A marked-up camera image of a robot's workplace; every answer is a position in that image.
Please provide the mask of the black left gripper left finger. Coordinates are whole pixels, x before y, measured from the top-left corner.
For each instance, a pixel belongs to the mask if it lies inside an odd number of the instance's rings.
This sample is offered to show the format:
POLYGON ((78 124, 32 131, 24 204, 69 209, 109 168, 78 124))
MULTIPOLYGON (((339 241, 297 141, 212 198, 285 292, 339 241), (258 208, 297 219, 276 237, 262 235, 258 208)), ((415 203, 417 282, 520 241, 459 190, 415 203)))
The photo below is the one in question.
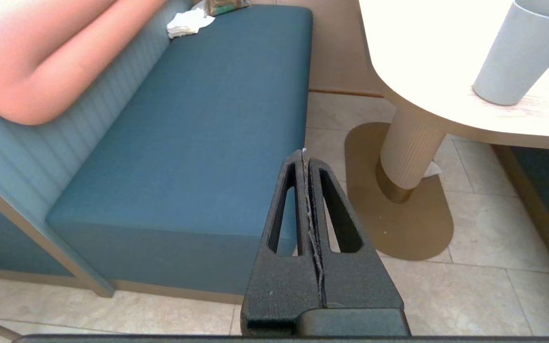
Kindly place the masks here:
POLYGON ((277 177, 250 282, 240 313, 243 335, 294 335, 296 320, 323 303, 317 238, 304 150, 284 161, 277 177), (297 256, 280 256, 277 246, 283 227, 288 190, 294 189, 297 256))

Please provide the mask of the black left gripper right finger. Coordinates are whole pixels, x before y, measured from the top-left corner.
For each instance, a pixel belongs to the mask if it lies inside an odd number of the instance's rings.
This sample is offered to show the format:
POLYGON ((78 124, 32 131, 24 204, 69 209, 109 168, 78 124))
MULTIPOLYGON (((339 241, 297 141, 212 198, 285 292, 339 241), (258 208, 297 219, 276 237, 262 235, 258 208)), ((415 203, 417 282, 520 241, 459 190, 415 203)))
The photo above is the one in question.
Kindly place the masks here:
POLYGON ((399 291, 326 162, 308 163, 317 282, 327 308, 402 311, 399 291))

